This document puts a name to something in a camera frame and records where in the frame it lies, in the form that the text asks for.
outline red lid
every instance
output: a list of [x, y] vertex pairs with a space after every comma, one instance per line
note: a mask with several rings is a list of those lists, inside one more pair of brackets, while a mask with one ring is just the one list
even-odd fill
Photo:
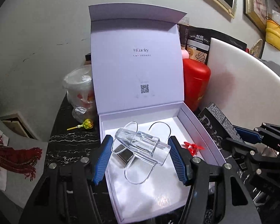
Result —
[[202, 62], [193, 59], [183, 59], [184, 73], [195, 78], [208, 80], [211, 76], [210, 68]]

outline open gift box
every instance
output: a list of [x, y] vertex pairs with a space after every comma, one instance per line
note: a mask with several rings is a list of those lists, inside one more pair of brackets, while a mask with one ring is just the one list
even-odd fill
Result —
[[[131, 121], [143, 132], [161, 121], [169, 125], [180, 144], [187, 141], [202, 146], [198, 156], [222, 166], [225, 160], [216, 144], [183, 102], [176, 23], [185, 13], [133, 3], [92, 5], [89, 12], [101, 141], [108, 134], [114, 137]], [[118, 223], [146, 220], [185, 205], [190, 187], [178, 180], [170, 155], [140, 185], [125, 179], [124, 168], [112, 154], [105, 174]]]

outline yellow bucket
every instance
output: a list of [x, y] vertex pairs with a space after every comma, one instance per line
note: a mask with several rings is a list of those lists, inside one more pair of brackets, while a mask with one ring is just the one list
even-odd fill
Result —
[[265, 41], [280, 50], [280, 26], [272, 20], [267, 20]]

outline red scarf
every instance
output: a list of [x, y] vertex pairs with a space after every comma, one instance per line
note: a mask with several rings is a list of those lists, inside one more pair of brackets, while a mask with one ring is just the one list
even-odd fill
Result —
[[15, 150], [12, 147], [3, 145], [0, 136], [0, 167], [14, 173], [22, 173], [26, 177], [30, 176], [30, 181], [35, 178], [35, 165], [41, 158], [42, 149], [34, 147], [31, 149]]

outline yellow lollipop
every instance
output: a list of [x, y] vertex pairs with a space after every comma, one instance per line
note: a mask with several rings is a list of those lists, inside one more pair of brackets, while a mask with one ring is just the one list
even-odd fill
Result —
[[77, 129], [77, 128], [81, 128], [81, 127], [84, 127], [85, 129], [91, 129], [93, 127], [93, 121], [90, 119], [86, 119], [86, 120], [84, 120], [83, 124], [77, 125], [75, 127], [69, 128], [67, 130], [73, 130], [73, 129]]

